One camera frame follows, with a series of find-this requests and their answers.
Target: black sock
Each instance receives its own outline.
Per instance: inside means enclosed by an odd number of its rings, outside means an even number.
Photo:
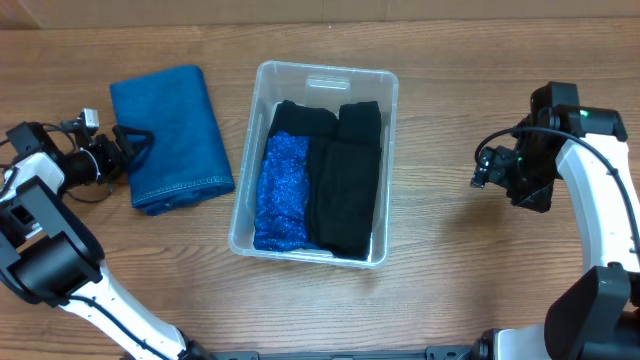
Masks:
[[[293,136],[333,137],[338,126],[338,118],[327,109],[298,106],[285,100],[276,108],[268,137],[284,130]]]
[[[344,258],[366,259],[380,164],[377,102],[343,105],[334,140],[316,137],[307,166],[309,241]]]

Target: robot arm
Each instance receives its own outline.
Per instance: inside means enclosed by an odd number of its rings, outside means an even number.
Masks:
[[[514,206],[546,212],[554,180],[563,179],[580,231],[584,276],[549,308],[544,325],[485,332],[474,346],[474,360],[640,358],[640,319],[624,312],[629,300],[640,305],[633,216],[615,174],[587,148],[617,171],[638,214],[620,115],[580,107],[575,85],[549,83],[533,93],[529,116],[496,134],[508,133],[518,138],[513,150],[484,148],[488,141],[478,147],[471,185],[495,183],[507,189]]]
[[[60,196],[81,184],[104,183],[122,173],[152,134],[115,127],[116,142],[97,131],[85,109],[61,129],[76,135],[80,151],[60,152],[43,126],[23,123],[7,133],[18,152],[5,171],[0,196],[0,280],[23,300],[77,314],[135,359],[210,359],[202,347],[141,305],[109,271],[102,247]],[[126,135],[146,137],[138,144]],[[43,232],[45,236],[34,240]],[[33,242],[26,249],[21,246]]]
[[[640,214],[640,204],[629,174],[627,144],[613,136],[598,134],[586,134],[584,140],[618,169],[634,212]],[[560,150],[556,165],[569,188],[576,214],[582,239],[583,272],[614,262],[627,271],[640,272],[624,202],[604,165],[591,152],[571,140]]]

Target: clear plastic bin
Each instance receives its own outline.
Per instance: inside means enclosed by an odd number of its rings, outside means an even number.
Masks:
[[[371,246],[366,260],[334,257],[328,251],[296,250],[275,252],[256,250],[256,186],[269,127],[276,106],[283,100],[298,105],[325,108],[338,113],[343,104],[378,101],[382,114],[380,178],[374,212]],[[387,259],[389,213],[395,143],[398,78],[389,71],[340,68],[323,65],[267,61],[260,65],[253,91],[253,104],[244,146],[236,201],[231,219],[229,246],[238,255],[287,259],[361,268],[376,268]]]

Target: wooden table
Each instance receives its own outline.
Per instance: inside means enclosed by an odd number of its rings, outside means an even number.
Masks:
[[[256,69],[265,60],[387,69],[400,80],[391,255],[366,271],[231,253],[234,195],[146,217],[126,179],[98,205],[67,204],[116,277],[162,319],[211,350],[418,349],[470,343],[491,327],[544,320],[581,273],[573,208],[469,188],[473,150],[528,112],[549,80],[621,112],[640,180],[640,20],[438,21],[0,32],[0,130],[83,107],[114,114],[109,84],[174,65],[204,70],[237,180]],[[509,139],[504,144],[512,144]],[[2,148],[0,160],[9,161]],[[104,189],[82,194],[99,196]],[[1,359],[115,359],[77,317],[0,289]]]

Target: black cable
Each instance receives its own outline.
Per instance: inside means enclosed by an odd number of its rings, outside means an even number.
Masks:
[[[70,198],[72,198],[73,200],[75,200],[77,202],[81,202],[81,203],[85,203],[85,204],[97,204],[99,202],[102,202],[102,201],[106,200],[109,196],[111,196],[111,194],[113,194],[113,184],[111,182],[109,182],[107,184],[107,186],[108,186],[107,193],[103,197],[101,197],[99,199],[95,199],[95,200],[93,200],[93,199],[88,200],[88,199],[79,198],[79,197],[73,195],[71,193],[71,191],[69,191],[69,190],[65,191],[65,193],[67,195],[69,195]]]
[[[476,164],[482,165],[480,163],[480,153],[482,152],[482,149],[491,140],[493,140],[493,139],[495,139],[495,138],[497,138],[499,136],[502,136],[502,135],[519,134],[519,133],[543,133],[543,134],[560,136],[560,137],[563,137],[565,139],[569,139],[569,140],[571,140],[571,141],[583,146],[587,150],[589,150],[593,155],[595,155],[595,157],[598,158],[598,160],[600,160],[602,162],[604,167],[607,168],[607,171],[609,171],[608,175],[613,176],[613,179],[615,180],[616,185],[618,185],[618,190],[620,190],[620,195],[622,196],[622,201],[624,202],[624,206],[627,209],[627,216],[629,217],[629,226],[631,227],[631,234],[632,234],[631,238],[632,238],[634,246],[635,246],[636,256],[638,257],[638,261],[640,262],[640,233],[638,232],[638,223],[636,222],[636,215],[635,215],[635,213],[633,211],[633,205],[631,204],[631,198],[629,197],[629,193],[627,192],[627,188],[624,186],[624,183],[622,182],[622,178],[620,177],[618,169],[613,167],[613,165],[611,165],[609,160],[604,155],[602,155],[602,153],[600,153],[596,148],[591,146],[586,141],[580,139],[577,136],[574,136],[574,135],[571,135],[571,134],[568,134],[568,133],[565,133],[565,132],[562,132],[562,131],[559,131],[559,130],[547,129],[547,128],[542,128],[542,127],[528,126],[528,127],[521,127],[521,128],[504,129],[504,130],[495,132],[495,133],[487,136],[486,139],[482,140],[480,145],[478,145],[478,147],[476,148],[476,152],[474,154],[474,158],[475,158]]]
[[[102,313],[107,319],[109,319],[113,325],[115,325],[120,331],[122,331],[125,335],[127,335],[133,342],[138,344],[142,349],[149,351],[153,355],[159,357],[162,360],[171,360],[170,358],[164,356],[160,351],[155,348],[149,346],[145,341],[140,340],[137,336],[135,336],[129,329],[127,329],[120,320],[116,319],[107,309],[102,307],[102,305],[98,304],[95,300],[86,298],[84,296],[71,295],[69,296],[69,300],[82,301],[85,304],[89,305],[89,307],[95,308],[99,312]]]
[[[66,131],[62,130],[62,128],[58,125],[55,124],[50,124],[50,123],[40,123],[42,126],[48,126],[51,129],[47,130],[47,132],[54,132],[54,131],[59,131],[61,133],[64,134],[64,136],[67,137],[67,139],[69,139],[69,142],[71,143],[71,146],[73,147],[73,149],[67,153],[67,155],[76,152],[76,150],[78,149],[78,146],[76,145],[76,142],[73,140],[73,138],[71,137],[71,135],[69,135],[69,133],[67,133]]]

